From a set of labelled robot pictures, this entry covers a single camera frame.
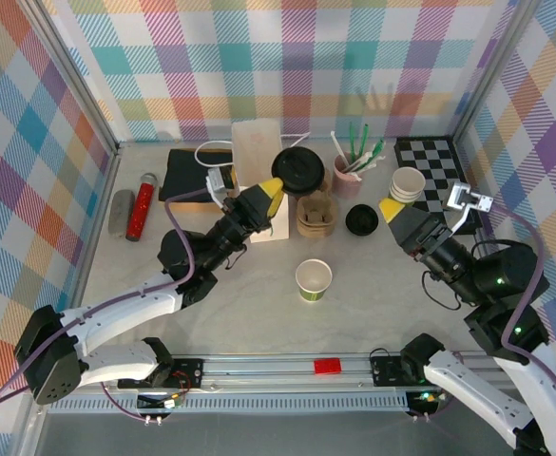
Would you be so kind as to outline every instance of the mounting plate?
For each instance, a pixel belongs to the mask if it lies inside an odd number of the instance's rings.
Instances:
[[[201,358],[173,358],[170,373],[162,382],[154,382],[151,377],[144,380],[123,379],[117,382],[120,390],[138,390],[149,388],[186,389],[186,377],[191,381],[191,389],[201,388],[203,378],[203,359]]]
[[[408,379],[401,366],[401,356],[378,355],[371,357],[371,369],[373,371],[373,383],[376,387],[431,387],[438,390],[427,380],[415,383]]]

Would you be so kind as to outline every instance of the pink cup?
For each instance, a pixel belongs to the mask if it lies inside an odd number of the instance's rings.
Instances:
[[[343,157],[337,155],[333,166],[333,193],[339,198],[354,198],[360,193],[362,179],[351,174],[343,174],[341,171],[347,167]]]

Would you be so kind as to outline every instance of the black and white checkerboard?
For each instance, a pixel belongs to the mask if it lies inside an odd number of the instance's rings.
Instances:
[[[431,212],[445,220],[442,200],[447,196],[452,181],[466,181],[463,169],[450,138],[399,138],[395,155],[398,166],[417,168],[426,178],[426,188],[413,207]],[[457,232],[472,235],[482,223],[474,211]]]

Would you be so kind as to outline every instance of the colorful plaid wallpaper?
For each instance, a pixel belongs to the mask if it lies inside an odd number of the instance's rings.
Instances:
[[[544,237],[551,286],[539,311],[556,343],[556,0],[542,3],[461,145],[470,181]],[[499,214],[485,222],[496,238],[528,237]]]
[[[0,385],[32,311],[68,303],[108,157],[16,1],[0,0]],[[17,404],[0,406],[0,455]]]
[[[445,134],[517,0],[44,0],[121,141]]]

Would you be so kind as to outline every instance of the red bottle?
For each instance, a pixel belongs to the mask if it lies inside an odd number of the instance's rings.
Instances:
[[[157,187],[157,178],[151,173],[143,174],[141,177],[141,188],[138,190],[138,197],[134,203],[132,217],[127,225],[125,238],[133,242],[140,240],[143,234],[144,222],[148,214],[148,208],[151,206],[153,192]]]

